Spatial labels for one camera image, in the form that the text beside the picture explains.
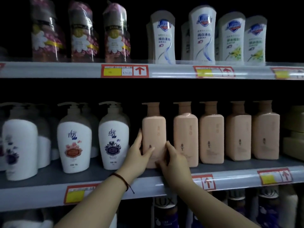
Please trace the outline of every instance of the hand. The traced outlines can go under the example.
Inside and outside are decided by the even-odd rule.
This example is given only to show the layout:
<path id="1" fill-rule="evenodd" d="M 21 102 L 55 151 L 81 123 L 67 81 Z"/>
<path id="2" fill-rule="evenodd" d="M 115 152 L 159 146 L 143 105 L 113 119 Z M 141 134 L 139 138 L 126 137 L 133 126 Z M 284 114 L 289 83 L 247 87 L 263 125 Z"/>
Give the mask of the hand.
<path id="1" fill-rule="evenodd" d="M 139 129 L 137 138 L 127 152 L 123 165 L 116 171 L 128 184 L 131 184 L 135 178 L 145 171 L 149 158 L 155 149 L 155 147 L 152 147 L 144 155 L 141 155 L 139 148 L 143 138 L 142 135 L 141 129 Z"/>
<path id="2" fill-rule="evenodd" d="M 183 186 L 192 184 L 193 180 L 186 157 L 180 154 L 169 141 L 166 142 L 166 147 L 170 155 L 168 166 L 164 157 L 156 163 L 161 167 L 170 188 L 177 193 Z"/>

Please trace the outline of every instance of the person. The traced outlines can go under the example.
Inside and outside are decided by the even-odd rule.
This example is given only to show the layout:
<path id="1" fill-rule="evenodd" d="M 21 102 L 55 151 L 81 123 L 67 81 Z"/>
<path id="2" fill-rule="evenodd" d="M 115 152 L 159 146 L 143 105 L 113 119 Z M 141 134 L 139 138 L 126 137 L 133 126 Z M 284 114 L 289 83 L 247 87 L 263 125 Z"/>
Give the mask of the person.
<path id="1" fill-rule="evenodd" d="M 125 161 L 115 173 L 128 184 L 139 177 L 146 169 L 154 147 L 144 155 L 140 153 L 142 132 L 139 130 L 134 144 L 130 147 Z M 166 142 L 170 161 L 167 165 L 165 157 L 157 161 L 165 180 L 193 211 L 205 227 L 253 228 L 258 227 L 252 221 L 234 209 L 222 203 L 194 183 L 188 167 L 187 159 L 180 154 L 169 141 Z M 118 209 L 127 185 L 118 176 L 112 175 L 99 184 L 82 202 L 64 216 L 55 228 L 109 228 Z"/>

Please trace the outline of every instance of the person's right arm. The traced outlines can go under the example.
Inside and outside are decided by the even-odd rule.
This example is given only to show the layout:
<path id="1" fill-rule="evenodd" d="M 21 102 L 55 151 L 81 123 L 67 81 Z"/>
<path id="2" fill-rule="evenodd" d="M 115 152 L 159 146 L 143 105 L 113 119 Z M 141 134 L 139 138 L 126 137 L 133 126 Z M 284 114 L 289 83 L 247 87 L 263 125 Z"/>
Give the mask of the person's right arm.
<path id="1" fill-rule="evenodd" d="M 187 159 L 170 144 L 166 143 L 170 155 L 158 161 L 170 188 L 188 205 L 198 220 L 206 227 L 256 228 L 252 221 L 219 201 L 194 183 Z"/>

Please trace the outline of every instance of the transparent bottle with pink flowers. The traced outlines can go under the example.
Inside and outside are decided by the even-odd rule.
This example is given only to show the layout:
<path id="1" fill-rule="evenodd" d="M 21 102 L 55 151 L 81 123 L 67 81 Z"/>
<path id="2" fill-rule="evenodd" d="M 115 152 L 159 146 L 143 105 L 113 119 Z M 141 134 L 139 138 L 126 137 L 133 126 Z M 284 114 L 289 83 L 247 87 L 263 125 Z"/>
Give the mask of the transparent bottle with pink flowers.
<path id="1" fill-rule="evenodd" d="M 73 62 L 94 62 L 98 57 L 98 36 L 93 30 L 93 12 L 89 5 L 71 1 L 68 9 Z"/>
<path id="2" fill-rule="evenodd" d="M 30 0 L 33 61 L 59 62 L 66 58 L 65 36 L 57 24 L 54 3 Z"/>
<path id="3" fill-rule="evenodd" d="M 127 12 L 117 3 L 109 3 L 103 13 L 105 62 L 130 62 L 131 44 L 127 31 Z"/>

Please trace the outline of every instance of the store shelf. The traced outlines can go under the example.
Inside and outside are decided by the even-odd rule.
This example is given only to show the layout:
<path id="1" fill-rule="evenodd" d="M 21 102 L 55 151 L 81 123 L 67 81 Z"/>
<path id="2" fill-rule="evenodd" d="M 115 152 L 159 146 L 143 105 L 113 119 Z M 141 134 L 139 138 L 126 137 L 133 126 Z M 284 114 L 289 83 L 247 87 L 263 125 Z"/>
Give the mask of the store shelf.
<path id="1" fill-rule="evenodd" d="M 218 62 L 205 66 L 198 62 L 176 61 L 179 64 L 148 64 L 138 61 L 132 64 L 108 63 L 43 63 L 43 62 L 0 62 L 2 78 L 221 78 L 221 79 L 292 79 L 304 80 L 302 63 L 267 63 L 263 65 L 233 64 Z M 115 68 L 118 76 L 111 76 L 109 69 Z"/>
<path id="2" fill-rule="evenodd" d="M 198 167 L 191 168 L 191 173 L 194 181 L 201 186 L 206 181 L 206 177 L 209 178 L 209 184 L 205 182 L 205 189 L 208 185 L 210 190 L 227 190 L 261 186 L 262 181 L 257 171 L 279 171 L 278 169 L 282 168 L 288 168 L 286 172 L 291 174 L 292 178 L 289 176 L 287 178 L 291 179 L 293 183 L 304 182 L 303 162 L 283 156 L 276 161 L 251 159 L 234 162 L 225 160 L 222 165 L 199 164 Z M 102 168 L 101 160 L 98 158 L 91 160 L 89 169 L 75 174 L 63 173 L 59 160 L 40 169 L 36 176 L 23 181 L 7 181 L 5 173 L 0 172 L 0 212 L 64 205 L 68 186 L 98 184 L 111 173 L 112 171 Z M 277 180 L 275 173 L 270 173 L 270 175 L 273 176 L 272 180 Z M 287 183 L 278 180 L 277 182 L 278 184 Z M 161 172 L 155 169 L 146 170 L 134 181 L 132 189 L 135 194 L 128 190 L 123 199 L 160 196 L 170 192 L 164 184 Z"/>

